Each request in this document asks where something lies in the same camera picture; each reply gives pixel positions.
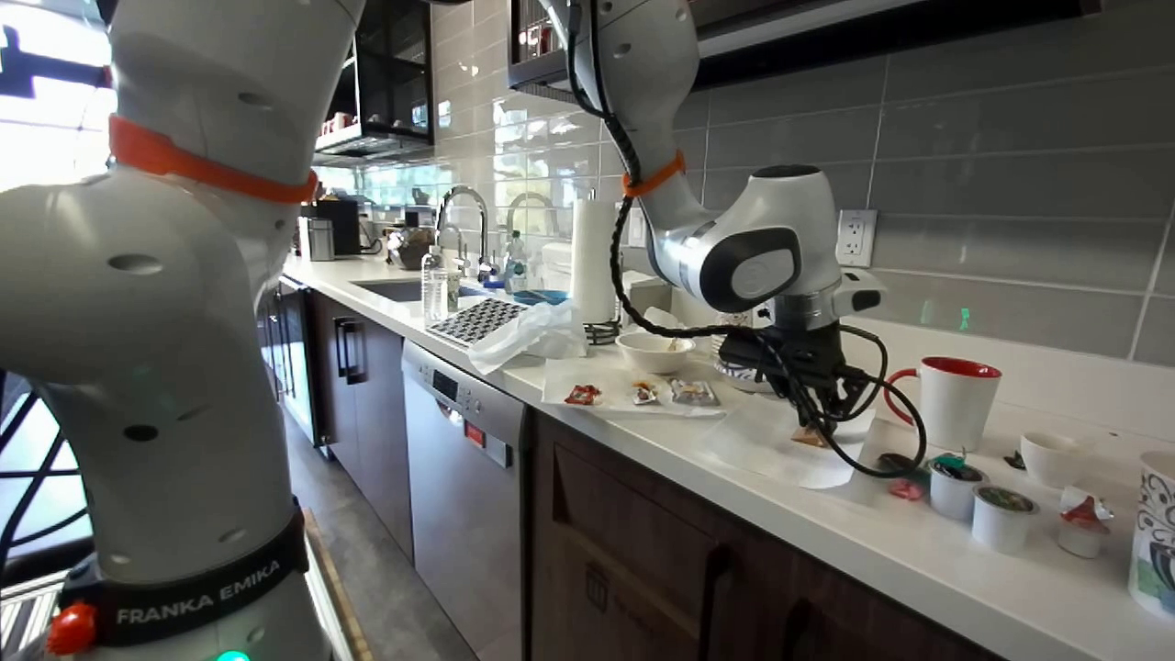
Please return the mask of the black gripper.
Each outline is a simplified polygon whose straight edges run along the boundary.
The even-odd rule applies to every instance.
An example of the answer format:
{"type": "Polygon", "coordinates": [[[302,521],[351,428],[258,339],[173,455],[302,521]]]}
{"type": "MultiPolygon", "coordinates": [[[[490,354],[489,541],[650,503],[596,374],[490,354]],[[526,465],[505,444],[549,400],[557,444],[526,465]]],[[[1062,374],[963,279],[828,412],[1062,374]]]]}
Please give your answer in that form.
{"type": "Polygon", "coordinates": [[[754,366],[787,400],[798,405],[804,428],[821,428],[820,405],[828,405],[828,426],[842,426],[850,405],[864,398],[865,379],[842,354],[842,325],[759,325],[733,330],[721,346],[721,359],[729,366],[754,366]]]}

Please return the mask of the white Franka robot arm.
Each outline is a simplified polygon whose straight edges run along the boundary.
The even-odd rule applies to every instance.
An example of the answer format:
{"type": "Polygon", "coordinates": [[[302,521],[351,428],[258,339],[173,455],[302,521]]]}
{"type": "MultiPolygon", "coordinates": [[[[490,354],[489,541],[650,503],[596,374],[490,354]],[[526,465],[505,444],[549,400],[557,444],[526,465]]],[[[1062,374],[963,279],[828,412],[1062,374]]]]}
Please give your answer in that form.
{"type": "MultiPolygon", "coordinates": [[[[0,198],[0,363],[80,459],[90,556],[18,661],[333,661],[306,589],[258,306],[280,277],[313,149],[367,0],[101,0],[111,164],[0,198]]],[[[672,116],[697,72],[686,0],[541,0],[569,77],[618,141],[650,263],[799,357],[798,407],[832,412],[837,325],[882,283],[832,259],[810,164],[749,175],[708,215],[672,116]]]]}

